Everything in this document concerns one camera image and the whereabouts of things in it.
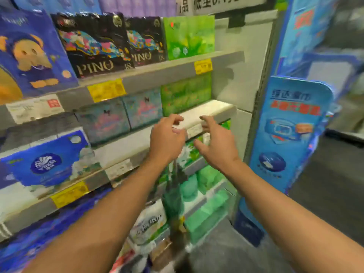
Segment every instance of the bear ear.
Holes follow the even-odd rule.
[[[38,43],[39,43],[39,45],[40,45],[40,47],[43,49],[43,41],[42,41],[42,39],[40,39],[38,36],[35,36],[35,35],[30,35],[30,36],[32,36],[35,40],[37,40]]]
[[[7,41],[7,37],[5,36],[0,36],[0,50],[2,50],[3,52],[6,52],[6,41]]]

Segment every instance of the blue advertising display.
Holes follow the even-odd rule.
[[[271,77],[250,168],[284,193],[333,99],[332,90],[324,83]],[[234,227],[254,246],[264,236],[262,225],[244,199],[240,201]]]
[[[338,0],[290,0],[272,75],[290,72],[324,39]]]

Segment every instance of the forearm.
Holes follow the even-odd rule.
[[[24,272],[108,272],[164,167],[163,162],[147,160],[55,239]]]
[[[237,163],[227,177],[277,245],[305,272],[360,272],[363,248]]]

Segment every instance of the floor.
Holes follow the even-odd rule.
[[[364,245],[364,149],[322,137],[290,197]],[[223,220],[178,272],[292,273],[269,237],[249,245]]]

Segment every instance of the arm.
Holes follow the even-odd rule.
[[[245,197],[275,243],[304,272],[362,272],[364,248],[256,175],[238,156],[234,136],[203,116],[211,144],[195,141],[206,160]]]
[[[24,273],[109,272],[155,181],[182,151],[186,132],[172,128],[182,120],[178,115],[161,119],[139,169],[55,239]]]

